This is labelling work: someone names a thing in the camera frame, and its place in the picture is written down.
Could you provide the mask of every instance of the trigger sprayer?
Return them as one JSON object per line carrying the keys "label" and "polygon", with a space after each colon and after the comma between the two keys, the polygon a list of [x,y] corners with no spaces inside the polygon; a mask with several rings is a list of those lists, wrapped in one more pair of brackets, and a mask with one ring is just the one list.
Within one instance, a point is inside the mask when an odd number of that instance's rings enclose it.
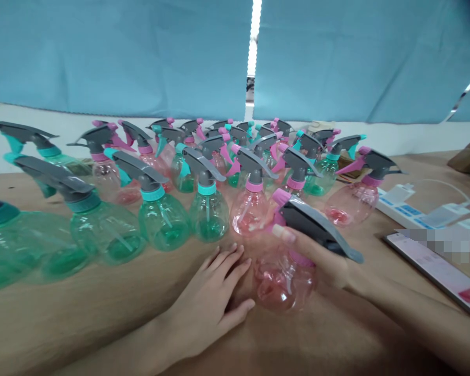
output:
{"label": "trigger sprayer", "polygon": [[154,168],[154,170],[157,171],[159,174],[167,178],[162,183],[162,186],[166,193],[171,192],[173,190],[173,185],[172,181],[170,180],[169,168],[161,157],[155,157],[153,155],[153,148],[151,147],[148,141],[151,139],[151,136],[149,136],[138,126],[128,121],[119,120],[119,124],[122,128],[124,128],[124,132],[127,135],[127,143],[130,146],[132,146],[134,141],[137,141],[139,159]]}
{"label": "trigger sprayer", "polygon": [[[84,132],[74,143],[68,144],[68,146],[89,148],[90,155],[94,160],[92,166],[94,184],[103,201],[129,205],[139,200],[139,184],[137,182],[127,186],[122,184],[115,162],[104,155],[104,145],[111,144],[112,137],[112,130],[105,124]],[[84,139],[87,143],[78,143],[81,139]]]}
{"label": "trigger sprayer", "polygon": [[[61,193],[73,212],[68,233],[85,254],[116,265],[130,261],[144,249],[137,218],[122,206],[101,201],[93,192],[94,186],[34,157],[10,154],[6,158],[32,176],[46,196],[56,190]],[[74,260],[74,255],[67,258],[67,267]]]}
{"label": "trigger sprayer", "polygon": [[[272,198],[278,204],[274,224],[291,227],[329,251],[363,263],[362,254],[351,248],[317,210],[281,189]],[[280,313],[300,311],[316,285],[315,264],[280,244],[256,259],[254,282],[257,302],[264,308]]]}
{"label": "trigger sprayer", "polygon": [[0,121],[0,132],[9,142],[13,153],[21,153],[26,142],[33,142],[38,153],[46,162],[60,166],[73,175],[92,182],[92,169],[82,161],[62,154],[61,150],[49,141],[55,136],[38,128],[27,125],[8,123]]}
{"label": "trigger sprayer", "polygon": [[250,237],[264,229],[269,210],[268,199],[263,192],[263,175],[276,179],[265,162],[256,154],[240,145],[232,145],[235,153],[235,169],[247,171],[249,178],[245,189],[233,201],[230,220],[233,229],[240,235]]}
{"label": "trigger sprayer", "polygon": [[351,159],[355,159],[355,149],[359,141],[366,138],[366,135],[354,135],[340,138],[331,143],[331,151],[327,156],[316,164],[317,170],[324,175],[322,179],[312,179],[304,186],[307,194],[312,196],[324,196],[327,194],[336,181],[336,172],[339,170],[338,159],[341,151],[347,150]]}
{"label": "trigger sprayer", "polygon": [[405,173],[400,168],[390,170],[390,167],[398,167],[397,164],[376,150],[362,146],[359,148],[359,154],[357,160],[336,174],[361,170],[364,167],[372,171],[360,182],[347,185],[335,192],[325,204],[324,210],[328,219],[339,227],[359,224],[367,219],[376,208],[379,199],[378,186],[384,177],[389,174]]}
{"label": "trigger sprayer", "polygon": [[225,181],[214,165],[200,151],[179,144],[184,164],[182,174],[198,177],[198,191],[190,207],[190,222],[195,236],[205,242],[220,240],[228,231],[228,205],[216,189],[215,180]]}
{"label": "trigger sprayer", "polygon": [[281,188],[301,198],[306,196],[303,190],[305,183],[311,177],[322,178],[313,163],[302,153],[285,144],[279,145],[279,150],[282,152],[277,165],[273,168],[273,172],[280,171],[284,168],[290,168]]}
{"label": "trigger sprayer", "polygon": [[160,251],[172,251],[182,246],[190,237],[190,221],[183,205],[166,194],[163,185],[166,177],[153,167],[121,151],[106,149],[121,175],[141,185],[143,204],[139,209],[139,226],[148,242]]}

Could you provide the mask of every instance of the spray bottle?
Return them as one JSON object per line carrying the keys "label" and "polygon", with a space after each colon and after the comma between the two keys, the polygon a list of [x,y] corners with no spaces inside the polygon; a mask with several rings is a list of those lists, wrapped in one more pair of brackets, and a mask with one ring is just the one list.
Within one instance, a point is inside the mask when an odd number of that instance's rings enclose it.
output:
{"label": "spray bottle", "polygon": [[[34,157],[6,157],[37,181],[45,197],[59,190],[66,206],[73,212],[66,233],[71,233],[84,255],[97,257],[109,265],[119,265],[132,260],[144,249],[146,241],[141,237],[136,216],[123,206],[101,201],[93,192],[94,186]],[[66,268],[78,259],[81,256],[68,257]]]}
{"label": "spray bottle", "polygon": [[89,261],[73,241],[68,219],[0,201],[0,289],[23,278],[35,284],[58,281]]}
{"label": "spray bottle", "polygon": [[111,130],[111,142],[106,143],[104,145],[105,148],[109,147],[109,148],[113,148],[116,150],[121,150],[137,158],[136,150],[134,150],[131,147],[132,140],[127,138],[127,141],[124,142],[124,140],[122,140],[120,136],[118,135],[118,133],[116,132],[116,130],[119,128],[118,125],[116,125],[115,123],[109,123],[103,120],[94,120],[92,122],[92,125],[95,127],[101,127],[101,126],[107,125],[108,128]]}
{"label": "spray bottle", "polygon": [[213,137],[219,135],[219,130],[225,126],[225,124],[233,124],[233,119],[227,119],[227,120],[221,120],[213,125],[211,125],[209,128],[207,128],[207,131],[205,133],[205,137]]}
{"label": "spray bottle", "polygon": [[205,140],[204,132],[202,132],[202,123],[204,119],[199,117],[197,120],[190,120],[186,123],[183,123],[179,129],[183,130],[186,137],[184,139],[184,144],[192,148],[196,148],[197,144],[195,143],[195,138],[193,133],[195,132],[201,140]]}
{"label": "spray bottle", "polygon": [[[331,252],[363,263],[362,254],[351,248],[317,210],[281,189],[277,189],[272,198],[279,206],[274,224],[301,231]],[[315,264],[281,244],[255,262],[257,302],[279,313],[300,311],[316,285],[315,279]]]}
{"label": "spray bottle", "polygon": [[277,175],[249,149],[233,145],[232,150],[236,154],[233,164],[238,164],[238,169],[250,174],[245,183],[245,190],[239,192],[233,201],[230,220],[238,234],[250,237],[267,225],[269,202],[263,192],[263,173],[272,179],[276,179]]}
{"label": "spray bottle", "polygon": [[[249,130],[251,129],[251,124],[254,125],[254,122],[247,122],[247,130],[244,129],[244,127],[239,127],[239,126],[233,126],[233,125],[230,125],[230,124],[226,124],[225,125],[225,129],[230,132],[230,136],[231,138],[233,139],[233,144],[230,145],[230,151],[228,153],[229,157],[230,157],[230,160],[234,160],[235,158],[235,153],[233,152],[233,145],[236,144],[236,145],[239,145],[241,147],[247,147],[248,145],[248,141],[251,140],[251,134],[249,132]],[[231,163],[229,166],[227,166],[227,170],[229,171],[231,169],[231,166],[233,164]],[[239,183],[239,176],[240,176],[240,173],[237,172],[237,173],[234,173],[233,175],[230,175],[228,177],[228,184],[230,184],[232,187],[236,188],[238,183]]]}
{"label": "spray bottle", "polygon": [[[129,205],[139,200],[139,183],[134,181],[126,187],[121,185],[119,170],[111,159],[104,155],[104,144],[111,144],[112,131],[107,125],[93,128],[83,133],[74,143],[68,146],[89,148],[94,160],[92,175],[97,192],[103,201]],[[84,139],[87,144],[79,144]]]}
{"label": "spray bottle", "polygon": [[355,159],[355,149],[359,145],[359,141],[366,138],[366,135],[354,135],[340,138],[331,143],[331,151],[327,156],[316,164],[318,172],[324,177],[322,179],[310,178],[307,179],[304,185],[304,191],[312,196],[326,195],[336,181],[336,172],[339,170],[338,159],[343,149],[347,150],[351,159]]}
{"label": "spray bottle", "polygon": [[[233,163],[227,150],[227,142],[230,140],[231,137],[228,133],[218,133],[217,136],[207,138],[198,145],[198,149],[201,150],[202,155],[207,158],[223,176],[226,175],[227,171],[225,159],[228,160],[230,164]],[[225,185],[225,182],[216,181],[216,184],[219,188]]]}
{"label": "spray bottle", "polygon": [[300,152],[294,150],[285,144],[279,145],[282,156],[277,165],[273,168],[272,172],[280,171],[284,168],[290,168],[289,177],[282,182],[284,191],[289,192],[296,197],[305,198],[307,193],[303,190],[305,181],[308,176],[322,178],[313,163]]}
{"label": "spray bottle", "polygon": [[106,149],[127,181],[135,179],[141,184],[143,204],[139,209],[139,226],[142,236],[155,249],[172,251],[182,246],[190,237],[190,220],[183,205],[166,194],[163,175],[148,164],[121,151]]}
{"label": "spray bottle", "polygon": [[[159,129],[159,127],[160,128],[172,128],[172,123],[174,123],[174,118],[168,117],[166,119],[157,120],[151,123],[150,125],[148,125],[146,128],[149,130],[153,130],[154,126],[158,126],[156,127],[156,129]],[[172,159],[176,155],[176,150],[174,149],[174,147],[167,144],[166,142],[162,146],[162,150],[159,153],[158,148],[159,148],[159,143],[160,143],[160,135],[156,132],[155,132],[155,142],[157,143],[157,150],[155,151],[155,153],[160,154],[160,157],[166,163],[166,166],[170,166],[172,163]]]}
{"label": "spray bottle", "polygon": [[124,132],[127,135],[127,143],[132,146],[134,141],[137,140],[137,148],[139,150],[139,159],[147,165],[153,167],[162,176],[167,179],[163,182],[162,186],[166,193],[171,192],[174,189],[172,181],[170,180],[170,171],[166,163],[162,158],[153,155],[153,148],[148,142],[151,137],[144,132],[141,128],[135,126],[127,121],[119,120],[119,124],[124,128]]}
{"label": "spray bottle", "polygon": [[190,207],[190,222],[194,235],[204,243],[220,240],[228,231],[228,205],[216,189],[215,180],[226,178],[198,150],[179,144],[185,163],[181,174],[198,176],[198,191]]}
{"label": "spray bottle", "polygon": [[359,148],[360,157],[336,174],[361,170],[368,167],[372,171],[360,182],[344,186],[335,192],[325,203],[325,214],[328,219],[339,227],[347,227],[361,223],[367,219],[376,208],[379,194],[378,186],[385,175],[405,173],[400,168],[390,171],[397,164],[389,157],[366,146]]}
{"label": "spray bottle", "polygon": [[49,139],[55,136],[40,129],[27,125],[8,123],[0,121],[0,132],[9,141],[10,149],[13,153],[21,153],[26,142],[33,142],[38,153],[43,159],[56,166],[68,170],[76,177],[92,183],[92,169],[82,161],[62,154]]}

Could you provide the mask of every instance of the plastic bottle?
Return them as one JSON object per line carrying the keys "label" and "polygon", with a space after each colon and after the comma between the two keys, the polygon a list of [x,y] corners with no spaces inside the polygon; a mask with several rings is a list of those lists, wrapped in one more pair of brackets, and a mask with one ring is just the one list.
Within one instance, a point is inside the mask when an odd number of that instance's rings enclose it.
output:
{"label": "plastic bottle", "polygon": [[204,243],[217,242],[230,226],[228,205],[215,183],[215,180],[224,181],[226,178],[198,150],[184,144],[177,145],[176,149],[181,150],[186,162],[182,174],[192,171],[198,176],[198,191],[190,207],[193,234]]}
{"label": "plastic bottle", "polygon": [[162,187],[166,193],[171,192],[174,189],[174,186],[170,180],[170,170],[160,156],[156,157],[153,154],[153,148],[148,142],[151,137],[142,129],[128,121],[119,120],[119,124],[124,129],[124,132],[127,135],[127,143],[130,146],[132,146],[134,141],[137,140],[139,159],[147,165],[153,167],[155,171],[166,178],[166,180],[162,183]]}
{"label": "plastic bottle", "polygon": [[73,212],[66,234],[71,233],[79,249],[108,265],[124,264],[141,254],[146,241],[136,216],[126,208],[101,201],[93,192],[94,186],[57,166],[34,157],[12,158],[38,182],[46,197],[59,190]]}
{"label": "plastic bottle", "polygon": [[239,192],[233,201],[230,221],[236,233],[250,237],[267,225],[269,202],[263,192],[263,172],[272,179],[277,178],[277,175],[249,149],[233,145],[232,150],[236,153],[233,164],[250,174],[245,190]]}
{"label": "plastic bottle", "polygon": [[[310,236],[321,246],[363,262],[362,254],[352,249],[318,211],[296,196],[277,189],[272,196],[277,202],[274,224],[289,226]],[[315,264],[298,252],[280,244],[255,262],[254,290],[258,304],[278,313],[302,310],[316,285]]]}
{"label": "plastic bottle", "polygon": [[[92,174],[94,184],[103,201],[120,205],[130,205],[141,198],[139,183],[134,181],[128,186],[122,186],[119,170],[111,159],[104,155],[104,144],[112,142],[112,131],[107,125],[93,128],[83,133],[74,143],[68,146],[84,146],[89,148],[94,160]],[[84,139],[87,144],[79,144]]]}
{"label": "plastic bottle", "polygon": [[290,168],[289,177],[282,182],[281,188],[296,197],[304,199],[308,196],[303,190],[306,178],[310,175],[322,178],[322,174],[317,171],[312,161],[300,152],[286,144],[280,144],[278,148],[282,156],[272,172],[283,170],[286,167]]}
{"label": "plastic bottle", "polygon": [[[227,142],[230,140],[231,137],[228,133],[218,133],[217,136],[209,137],[198,144],[198,149],[201,151],[202,155],[209,160],[223,176],[225,176],[227,172],[225,159],[230,161],[230,164],[233,163],[228,155],[227,149]],[[226,185],[226,180],[223,182],[216,180],[216,186],[218,188],[224,185]]]}
{"label": "plastic bottle", "polygon": [[195,138],[193,133],[195,132],[201,140],[205,140],[204,132],[202,132],[202,123],[204,119],[199,117],[197,120],[190,120],[186,123],[183,123],[179,129],[183,130],[185,133],[184,144],[192,148],[196,148],[197,144],[195,143]]}
{"label": "plastic bottle", "polygon": [[[326,195],[334,185],[336,181],[336,172],[339,170],[338,159],[343,149],[348,151],[348,155],[351,159],[355,159],[355,149],[359,145],[359,141],[366,138],[366,135],[354,135],[340,138],[332,142],[331,152],[321,161],[316,163],[316,168],[319,173],[323,175],[323,178],[317,179],[315,177],[307,178],[307,182],[304,185],[304,191],[312,196],[324,196]],[[303,146],[306,141],[303,138],[301,140]]]}
{"label": "plastic bottle", "polygon": [[92,122],[92,125],[95,127],[101,127],[101,126],[107,125],[108,128],[111,130],[111,142],[106,143],[104,145],[105,148],[112,148],[112,149],[120,150],[137,158],[136,150],[132,148],[133,141],[130,140],[129,138],[127,138],[126,141],[122,140],[119,134],[116,132],[116,130],[119,128],[118,125],[116,125],[115,123],[109,123],[103,120],[94,120]]}
{"label": "plastic bottle", "polygon": [[[248,141],[251,139],[249,130],[254,125],[254,122],[246,122],[245,124],[247,124],[247,130],[245,130],[244,127],[233,126],[230,124],[225,125],[225,129],[230,133],[230,136],[233,139],[233,143],[241,147],[246,147],[249,144]],[[235,157],[235,153],[233,152],[232,148],[233,148],[233,144],[230,145],[230,151],[228,153],[228,156],[230,157],[230,160],[233,161]],[[232,163],[227,165],[228,171],[231,169],[231,166],[232,166]],[[228,184],[236,188],[239,183],[239,176],[240,176],[239,172],[230,175],[227,179]]]}
{"label": "plastic bottle", "polygon": [[143,204],[139,209],[139,226],[145,239],[160,251],[172,251],[190,237],[190,219],[183,205],[163,189],[167,178],[146,163],[120,151],[106,149],[122,174],[141,184]]}
{"label": "plastic bottle", "polygon": [[360,182],[344,186],[336,191],[325,203],[325,214],[328,219],[339,227],[357,225],[366,220],[376,208],[379,194],[378,186],[385,175],[403,173],[400,169],[390,171],[397,164],[389,157],[366,146],[359,148],[361,156],[336,174],[361,170],[369,167],[372,171]]}
{"label": "plastic bottle", "polygon": [[61,150],[52,144],[49,139],[55,136],[40,129],[27,125],[0,121],[0,132],[7,138],[11,151],[21,153],[26,142],[33,142],[43,159],[56,166],[68,170],[73,175],[93,183],[92,169],[76,158],[62,154]]}
{"label": "plastic bottle", "polygon": [[[149,130],[153,130],[153,126],[157,126],[156,129],[160,128],[172,128],[172,123],[174,123],[174,118],[168,117],[166,119],[160,119],[157,120],[150,125],[148,125],[146,128]],[[166,163],[166,166],[171,166],[172,159],[176,155],[176,150],[174,147],[169,145],[167,142],[164,143],[165,140],[162,141],[163,145],[161,146],[161,150],[159,152],[160,148],[160,135],[155,133],[155,142],[157,143],[157,150],[155,151],[156,154],[159,154],[162,160]]]}

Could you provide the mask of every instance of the wooden table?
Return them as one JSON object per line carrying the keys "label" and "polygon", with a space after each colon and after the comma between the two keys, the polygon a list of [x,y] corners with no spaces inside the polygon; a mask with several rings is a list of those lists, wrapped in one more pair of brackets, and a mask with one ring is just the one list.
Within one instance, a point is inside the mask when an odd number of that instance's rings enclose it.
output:
{"label": "wooden table", "polygon": [[[454,152],[394,158],[410,175],[389,175],[382,185],[435,178],[470,195],[470,177],[445,166]],[[340,188],[336,183],[333,190]],[[417,207],[461,202],[457,193],[430,183],[411,198]],[[233,190],[226,194],[231,201]],[[179,199],[190,205],[192,195]],[[25,174],[0,175],[0,199],[23,210],[69,216],[56,195],[45,200]],[[313,204],[320,208],[324,198]],[[139,203],[130,207],[137,212]],[[366,263],[379,273],[452,307],[455,304],[403,261],[380,239],[400,226],[379,211],[356,229],[344,231]],[[233,231],[221,244],[246,246],[253,259],[274,239],[240,238]],[[190,239],[180,249],[161,253],[148,249],[119,266],[92,265],[56,284],[16,284],[0,291],[0,375],[45,374],[115,340],[164,311],[188,283],[214,244]],[[460,265],[470,275],[470,264]],[[235,303],[251,292],[248,273]],[[319,285],[309,305],[295,316],[278,316],[256,307],[247,321],[201,356],[183,361],[167,375],[316,375],[453,373],[374,306],[344,291]]]}

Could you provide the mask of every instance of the pink spray bottle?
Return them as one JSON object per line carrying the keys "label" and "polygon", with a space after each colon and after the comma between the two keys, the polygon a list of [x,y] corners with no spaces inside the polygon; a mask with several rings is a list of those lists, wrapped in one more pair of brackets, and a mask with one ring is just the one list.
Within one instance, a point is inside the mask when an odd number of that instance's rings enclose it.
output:
{"label": "pink spray bottle", "polygon": [[[172,123],[174,123],[174,118],[173,117],[168,117],[166,119],[157,120],[157,121],[151,123],[150,125],[148,125],[146,128],[149,129],[149,130],[152,130],[152,131],[153,131],[154,126],[156,127],[156,129],[157,129],[157,127],[172,128]],[[157,133],[155,134],[155,142],[157,143],[157,150],[155,150],[155,153],[158,154],[159,149],[160,149],[160,137]],[[165,162],[166,166],[170,166],[171,163],[172,163],[172,159],[176,155],[176,150],[174,149],[174,147],[167,144],[167,143],[165,143],[165,144],[162,145],[162,149],[160,150],[160,152],[161,152],[160,157]]]}
{"label": "pink spray bottle", "polygon": [[378,186],[385,175],[405,173],[400,170],[390,171],[397,164],[386,155],[366,146],[359,148],[360,157],[336,174],[361,170],[368,167],[372,171],[365,175],[360,182],[344,186],[335,192],[325,203],[324,212],[333,224],[347,227],[366,220],[376,208],[379,194]]}
{"label": "pink spray bottle", "polygon": [[231,149],[235,153],[233,165],[239,171],[248,171],[249,178],[245,189],[240,191],[233,201],[230,222],[238,234],[250,237],[267,225],[269,202],[263,192],[263,174],[272,179],[277,178],[277,175],[249,149],[236,144],[232,145]]}
{"label": "pink spray bottle", "polygon": [[184,131],[186,137],[184,139],[184,144],[186,146],[190,146],[192,148],[196,148],[197,144],[195,143],[195,137],[193,137],[193,133],[196,133],[197,136],[201,140],[205,140],[205,135],[204,132],[202,132],[202,123],[204,122],[204,119],[199,117],[197,120],[190,120],[187,121],[186,123],[183,123],[179,129]]}
{"label": "pink spray bottle", "polygon": [[134,150],[131,147],[131,144],[128,143],[129,140],[127,140],[127,142],[124,142],[124,140],[122,140],[120,136],[118,135],[118,133],[116,132],[116,130],[119,128],[118,125],[116,125],[115,123],[108,123],[103,120],[94,120],[92,122],[92,125],[95,127],[101,127],[103,125],[107,125],[110,128],[111,143],[106,143],[104,145],[105,148],[112,148],[118,151],[123,151],[123,152],[126,152],[127,154],[132,155],[134,158],[137,158],[136,150]]}
{"label": "pink spray bottle", "polygon": [[[136,180],[130,184],[122,184],[119,169],[115,162],[104,154],[104,145],[112,143],[113,131],[108,124],[103,124],[83,133],[78,140],[68,146],[84,146],[89,148],[94,160],[92,174],[97,193],[103,201],[119,205],[130,205],[141,197],[140,185]],[[79,144],[84,139],[87,144]]]}
{"label": "pink spray bottle", "polygon": [[148,140],[151,139],[151,136],[149,136],[138,126],[128,121],[119,120],[119,124],[124,129],[124,132],[127,136],[127,144],[132,146],[134,141],[137,141],[139,159],[147,165],[153,167],[155,171],[168,179],[165,183],[162,183],[162,187],[165,193],[171,192],[174,189],[174,185],[171,181],[169,167],[160,156],[156,157],[153,154],[153,148],[148,142]]}
{"label": "pink spray bottle", "polygon": [[[303,232],[331,252],[363,263],[362,254],[351,248],[317,210],[281,189],[277,189],[272,198],[279,206],[275,210],[274,224]],[[300,311],[315,285],[315,264],[283,244],[255,262],[256,301],[266,309],[278,313]]]}

